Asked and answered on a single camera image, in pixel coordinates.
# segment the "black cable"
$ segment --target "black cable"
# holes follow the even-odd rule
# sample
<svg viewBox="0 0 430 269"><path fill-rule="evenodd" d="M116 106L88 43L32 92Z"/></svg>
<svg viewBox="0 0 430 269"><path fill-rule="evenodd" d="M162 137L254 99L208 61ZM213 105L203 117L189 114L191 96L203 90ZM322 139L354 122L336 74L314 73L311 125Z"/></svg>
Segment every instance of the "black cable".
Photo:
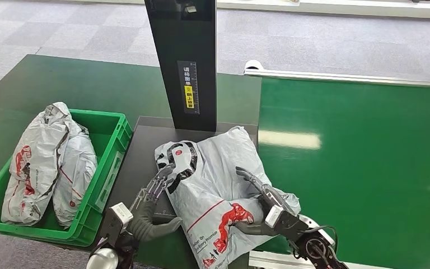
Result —
<svg viewBox="0 0 430 269"><path fill-rule="evenodd" d="M299 231L299 232L304 233L304 234L309 234L309 233L314 233L316 231L319 231L319 230L322 230L322 229L326 229L326 228L331 229L332 232L334 233L334 238L335 238L334 239L334 241L335 241L334 253L336 253L337 252L337 248L339 246L339 238L337 237L337 232L335 231L334 227L329 226L329 225L323 225L323 226L319 226L319 227L316 227L316 228L312 228L312 229L305 230L305 231Z"/></svg>

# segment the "package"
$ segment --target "package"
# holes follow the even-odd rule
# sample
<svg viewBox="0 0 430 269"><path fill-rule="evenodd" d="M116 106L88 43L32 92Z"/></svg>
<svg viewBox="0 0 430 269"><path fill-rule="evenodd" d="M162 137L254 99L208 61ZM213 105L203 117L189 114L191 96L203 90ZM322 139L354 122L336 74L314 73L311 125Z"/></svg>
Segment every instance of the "package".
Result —
<svg viewBox="0 0 430 269"><path fill-rule="evenodd" d="M42 218L62 165L71 122L67 106L54 103L27 126L12 155L2 222L33 225Z"/></svg>
<svg viewBox="0 0 430 269"><path fill-rule="evenodd" d="M268 241L269 236L246 235L234 224L264 221L259 192L236 175L243 167L271 184L255 145L242 127L202 142L169 142L155 150L159 169L175 164L166 192L200 268L221 269L240 255ZM301 211L294 194L281 196L295 213Z"/></svg>
<svg viewBox="0 0 430 269"><path fill-rule="evenodd" d="M96 166L95 150L88 129L72 121L63 164L59 168L52 197L55 215L61 226L70 227L95 174Z"/></svg>

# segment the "yellow label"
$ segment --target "yellow label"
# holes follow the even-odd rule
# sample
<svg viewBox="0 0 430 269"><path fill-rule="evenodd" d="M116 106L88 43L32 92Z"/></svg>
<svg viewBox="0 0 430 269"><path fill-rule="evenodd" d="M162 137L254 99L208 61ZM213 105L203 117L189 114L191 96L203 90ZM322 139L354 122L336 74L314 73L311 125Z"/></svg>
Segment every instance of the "yellow label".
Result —
<svg viewBox="0 0 430 269"><path fill-rule="evenodd" d="M191 94L192 93L192 86L184 86L185 94Z"/></svg>
<svg viewBox="0 0 430 269"><path fill-rule="evenodd" d="M185 91L185 104L187 108L194 108L194 96L192 93L192 86L184 86Z"/></svg>

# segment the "green work table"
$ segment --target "green work table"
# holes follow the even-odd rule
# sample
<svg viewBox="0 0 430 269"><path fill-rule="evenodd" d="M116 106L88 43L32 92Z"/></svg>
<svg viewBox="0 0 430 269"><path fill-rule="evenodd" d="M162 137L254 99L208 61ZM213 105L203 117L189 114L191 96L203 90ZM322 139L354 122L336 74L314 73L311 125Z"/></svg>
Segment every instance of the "green work table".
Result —
<svg viewBox="0 0 430 269"><path fill-rule="evenodd" d="M430 86L219 74L217 89L218 121L259 123L273 185L337 228L340 259L430 269ZM121 112L130 124L170 117L156 67L28 55L0 81L0 169L55 101ZM282 238L260 249L289 252ZM196 268L182 231L142 244L137 261ZM231 267L246 265L244 255Z"/></svg>
<svg viewBox="0 0 430 269"><path fill-rule="evenodd" d="M338 258L430 269L430 83L248 73L266 76L258 132L265 172L300 198L301 213L336 228ZM288 250L273 243L262 248Z"/></svg>

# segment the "label sticker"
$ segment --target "label sticker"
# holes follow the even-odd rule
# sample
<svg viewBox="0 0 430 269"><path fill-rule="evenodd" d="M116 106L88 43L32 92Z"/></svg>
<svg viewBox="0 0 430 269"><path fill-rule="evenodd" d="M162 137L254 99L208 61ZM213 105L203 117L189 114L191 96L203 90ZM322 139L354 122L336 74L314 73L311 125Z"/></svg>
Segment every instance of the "label sticker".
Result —
<svg viewBox="0 0 430 269"><path fill-rule="evenodd" d="M177 65L179 66L179 79L184 96L184 112L188 114L200 114L197 63L177 61Z"/></svg>

